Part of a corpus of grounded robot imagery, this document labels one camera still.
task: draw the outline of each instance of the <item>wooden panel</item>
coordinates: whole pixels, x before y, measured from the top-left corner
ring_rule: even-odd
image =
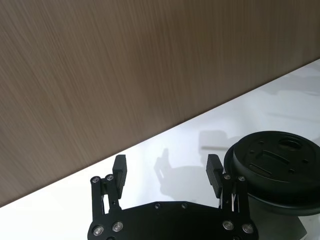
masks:
[[[1,0],[0,205],[320,57],[318,0]]]

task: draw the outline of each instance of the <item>black round object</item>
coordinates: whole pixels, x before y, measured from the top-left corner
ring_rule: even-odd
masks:
[[[245,176],[248,194],[270,211],[295,216],[320,213],[320,147],[287,132],[261,131],[227,151],[225,171]]]

